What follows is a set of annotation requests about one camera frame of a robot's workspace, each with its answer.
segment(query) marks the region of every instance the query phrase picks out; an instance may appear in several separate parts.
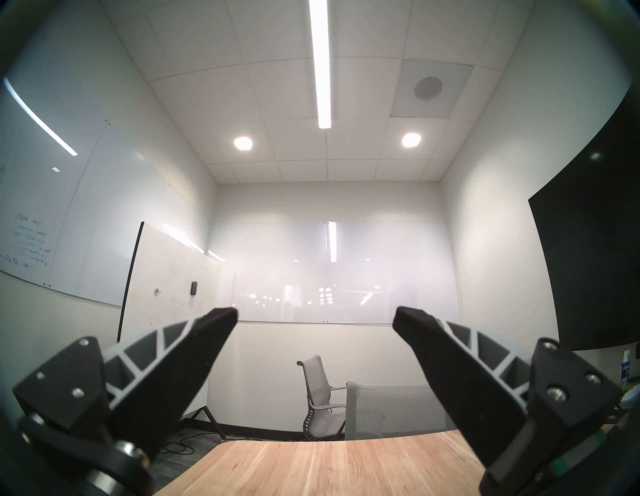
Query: whiteboard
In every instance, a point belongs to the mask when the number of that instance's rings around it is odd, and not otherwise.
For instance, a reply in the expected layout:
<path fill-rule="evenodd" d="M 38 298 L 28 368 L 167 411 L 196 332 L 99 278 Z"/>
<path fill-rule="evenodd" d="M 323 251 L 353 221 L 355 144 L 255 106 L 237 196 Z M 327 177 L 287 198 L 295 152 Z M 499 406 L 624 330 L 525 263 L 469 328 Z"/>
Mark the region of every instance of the whiteboard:
<path fill-rule="evenodd" d="M 245 321 L 324 322 L 325 223 L 215 224 L 209 250 L 224 260 L 216 306 Z"/>
<path fill-rule="evenodd" d="M 390 324 L 400 305 L 460 320 L 444 222 L 215 223 L 216 306 L 243 321 Z"/>
<path fill-rule="evenodd" d="M 121 305 L 142 221 L 205 246 L 209 222 L 109 124 L 69 208 L 51 289 Z"/>
<path fill-rule="evenodd" d="M 327 321 L 390 324 L 398 306 L 460 320 L 444 222 L 336 222 L 336 235 Z"/>
<path fill-rule="evenodd" d="M 46 286 L 67 209 L 107 123 L 41 36 L 6 77 L 77 152 L 71 156 L 56 143 L 0 84 L 0 269 Z"/>
<path fill-rule="evenodd" d="M 144 223 L 122 307 L 120 338 L 141 337 L 145 329 L 207 314 L 214 308 L 219 279 L 219 262 Z M 192 281 L 198 282 L 195 296 Z M 207 404 L 208 384 L 205 381 L 185 413 Z"/>

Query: chair armrest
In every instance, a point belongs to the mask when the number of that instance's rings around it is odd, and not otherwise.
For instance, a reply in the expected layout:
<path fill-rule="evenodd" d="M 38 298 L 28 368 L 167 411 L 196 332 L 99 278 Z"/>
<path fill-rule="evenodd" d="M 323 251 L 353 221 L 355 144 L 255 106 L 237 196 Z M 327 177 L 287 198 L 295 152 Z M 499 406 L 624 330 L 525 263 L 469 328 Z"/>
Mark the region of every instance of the chair armrest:
<path fill-rule="evenodd" d="M 314 406 L 311 405 L 311 408 L 313 408 L 314 410 L 328 410 L 329 408 L 347 408 L 347 405 L 345 404 L 324 404 L 322 406 Z"/>

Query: whiteboard cleaner bottle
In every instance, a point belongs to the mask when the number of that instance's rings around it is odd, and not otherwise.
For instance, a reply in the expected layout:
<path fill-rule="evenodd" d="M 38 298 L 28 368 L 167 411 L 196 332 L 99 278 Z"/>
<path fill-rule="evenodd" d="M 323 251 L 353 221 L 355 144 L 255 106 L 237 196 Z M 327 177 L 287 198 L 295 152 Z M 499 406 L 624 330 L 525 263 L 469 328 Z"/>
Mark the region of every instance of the whiteboard cleaner bottle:
<path fill-rule="evenodd" d="M 620 365 L 620 387 L 623 388 L 627 385 L 627 381 L 629 380 L 629 353 L 630 350 L 625 351 L 625 357 L 622 360 L 622 365 Z"/>

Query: whiteboard stand leg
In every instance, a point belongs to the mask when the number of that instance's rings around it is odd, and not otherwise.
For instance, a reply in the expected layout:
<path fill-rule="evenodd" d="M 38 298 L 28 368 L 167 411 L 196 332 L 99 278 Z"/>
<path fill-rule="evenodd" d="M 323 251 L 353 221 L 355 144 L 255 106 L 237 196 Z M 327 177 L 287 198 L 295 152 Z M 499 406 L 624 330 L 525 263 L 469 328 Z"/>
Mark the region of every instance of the whiteboard stand leg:
<path fill-rule="evenodd" d="M 216 430 L 218 434 L 220 434 L 220 437 L 223 440 L 227 439 L 227 436 L 225 435 L 224 432 L 222 432 L 222 429 L 220 429 L 220 426 L 216 422 L 216 419 L 213 418 L 213 415 L 211 415 L 211 411 L 207 406 L 203 406 L 202 408 L 197 409 L 196 412 L 191 416 L 191 420 L 195 419 L 202 410 L 204 410 L 205 415 L 209 418 L 209 422 L 213 424 L 213 428 Z"/>

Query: baseboard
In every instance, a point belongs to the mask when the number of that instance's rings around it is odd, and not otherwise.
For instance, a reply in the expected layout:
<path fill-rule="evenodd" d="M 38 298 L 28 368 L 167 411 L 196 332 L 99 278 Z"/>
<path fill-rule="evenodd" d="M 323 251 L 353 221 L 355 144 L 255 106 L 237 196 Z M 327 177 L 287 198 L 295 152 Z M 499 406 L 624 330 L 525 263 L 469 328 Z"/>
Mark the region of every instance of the baseboard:
<path fill-rule="evenodd" d="M 207 420 L 182 419 L 179 428 L 188 427 L 199 429 L 200 431 L 216 432 L 213 424 Z M 220 424 L 220 428 L 226 435 L 241 436 L 256 439 L 266 439 L 269 441 L 304 441 L 305 435 L 302 432 L 274 431 L 272 429 L 259 429 L 255 427 L 230 426 Z"/>

